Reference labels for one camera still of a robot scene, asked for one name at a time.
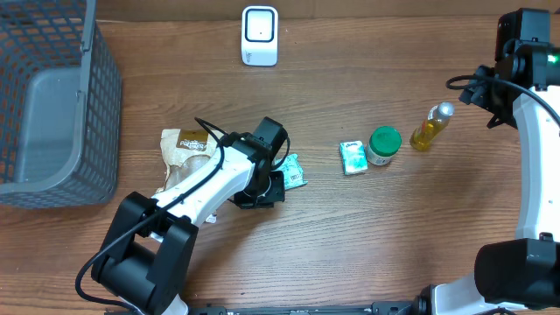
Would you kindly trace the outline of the teal snack packet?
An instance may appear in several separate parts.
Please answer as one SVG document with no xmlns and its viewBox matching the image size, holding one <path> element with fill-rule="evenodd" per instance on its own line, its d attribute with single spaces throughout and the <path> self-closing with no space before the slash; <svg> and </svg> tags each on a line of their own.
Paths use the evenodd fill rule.
<svg viewBox="0 0 560 315">
<path fill-rule="evenodd" d="M 300 186 L 305 186 L 307 181 L 304 178 L 304 170 L 298 162 L 298 154 L 290 154 L 279 166 L 279 171 L 283 173 L 284 188 L 290 190 Z"/>
</svg>

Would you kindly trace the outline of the yellow oil bottle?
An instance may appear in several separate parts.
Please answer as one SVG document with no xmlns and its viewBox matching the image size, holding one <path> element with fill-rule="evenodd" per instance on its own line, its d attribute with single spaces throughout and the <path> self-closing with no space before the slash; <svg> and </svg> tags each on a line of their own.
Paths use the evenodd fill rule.
<svg viewBox="0 0 560 315">
<path fill-rule="evenodd" d="M 442 102 L 434 106 L 417 127 L 409 140 L 410 145 L 418 151 L 427 151 L 434 138 L 444 130 L 454 115 L 455 108 L 450 102 Z"/>
</svg>

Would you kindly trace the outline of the brown snack bag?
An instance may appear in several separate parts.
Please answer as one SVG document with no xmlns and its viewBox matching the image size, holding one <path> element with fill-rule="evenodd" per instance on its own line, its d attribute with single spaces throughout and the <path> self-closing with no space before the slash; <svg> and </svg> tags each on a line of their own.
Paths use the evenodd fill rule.
<svg viewBox="0 0 560 315">
<path fill-rule="evenodd" d="M 187 179 L 209 161 L 216 148 L 216 140 L 203 129 L 164 129 L 160 149 L 166 177 L 156 193 L 167 191 Z"/>
</svg>

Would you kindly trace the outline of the tissue pack white green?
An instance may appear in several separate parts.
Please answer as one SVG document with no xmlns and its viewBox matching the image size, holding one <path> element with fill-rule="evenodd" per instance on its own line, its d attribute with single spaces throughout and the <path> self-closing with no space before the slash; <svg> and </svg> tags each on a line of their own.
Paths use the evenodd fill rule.
<svg viewBox="0 0 560 315">
<path fill-rule="evenodd" d="M 345 175 L 364 173 L 368 169 L 368 161 L 362 141 L 340 143 L 339 150 Z"/>
</svg>

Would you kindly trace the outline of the green lid jar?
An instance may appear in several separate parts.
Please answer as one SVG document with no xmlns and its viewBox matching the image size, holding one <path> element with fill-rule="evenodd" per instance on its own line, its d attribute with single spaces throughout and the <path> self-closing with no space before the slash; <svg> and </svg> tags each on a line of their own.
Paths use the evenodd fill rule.
<svg viewBox="0 0 560 315">
<path fill-rule="evenodd" d="M 402 137 L 397 129 L 390 126 L 377 128 L 368 140 L 367 161 L 373 165 L 386 165 L 399 151 Z"/>
</svg>

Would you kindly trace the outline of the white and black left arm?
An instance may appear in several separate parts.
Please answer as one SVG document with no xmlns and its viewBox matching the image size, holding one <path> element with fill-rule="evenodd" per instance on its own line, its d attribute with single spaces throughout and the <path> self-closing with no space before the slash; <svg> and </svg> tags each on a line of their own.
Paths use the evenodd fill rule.
<svg viewBox="0 0 560 315">
<path fill-rule="evenodd" d="M 201 224 L 221 204 L 268 208 L 284 201 L 284 175 L 273 158 L 288 139 L 284 128 L 233 132 L 211 160 L 173 188 L 119 205 L 91 277 L 115 295 L 112 305 L 142 314 L 185 314 L 179 293 Z"/>
</svg>

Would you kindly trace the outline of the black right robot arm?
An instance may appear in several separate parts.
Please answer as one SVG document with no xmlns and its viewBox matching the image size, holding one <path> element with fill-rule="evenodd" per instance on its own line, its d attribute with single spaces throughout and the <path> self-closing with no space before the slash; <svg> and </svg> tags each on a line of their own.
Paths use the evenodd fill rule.
<svg viewBox="0 0 560 315">
<path fill-rule="evenodd" d="M 408 314 L 513 314 L 559 306 L 559 49 L 550 13 L 520 8 L 500 17 L 492 67 L 450 78 L 460 101 L 492 113 L 488 128 L 517 129 L 521 206 L 512 241 L 483 246 L 473 272 L 430 285 Z"/>
</svg>

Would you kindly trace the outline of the dark grey plastic basket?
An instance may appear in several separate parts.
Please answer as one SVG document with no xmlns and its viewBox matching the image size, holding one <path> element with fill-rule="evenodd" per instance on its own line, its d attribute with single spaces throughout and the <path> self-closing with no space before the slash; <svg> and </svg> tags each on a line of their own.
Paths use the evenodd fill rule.
<svg viewBox="0 0 560 315">
<path fill-rule="evenodd" d="M 1 202 L 27 209 L 109 201 L 123 79 L 96 1 L 1 3 Z"/>
</svg>

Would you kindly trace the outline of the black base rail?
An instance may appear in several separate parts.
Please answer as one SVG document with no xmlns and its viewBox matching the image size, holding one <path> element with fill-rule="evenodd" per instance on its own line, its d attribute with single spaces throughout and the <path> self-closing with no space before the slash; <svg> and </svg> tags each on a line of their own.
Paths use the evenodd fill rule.
<svg viewBox="0 0 560 315">
<path fill-rule="evenodd" d="M 190 308 L 173 305 L 164 314 L 187 315 L 429 315 L 431 303 L 425 297 L 410 301 L 373 302 L 371 305 L 295 306 L 227 309 L 223 306 Z"/>
</svg>

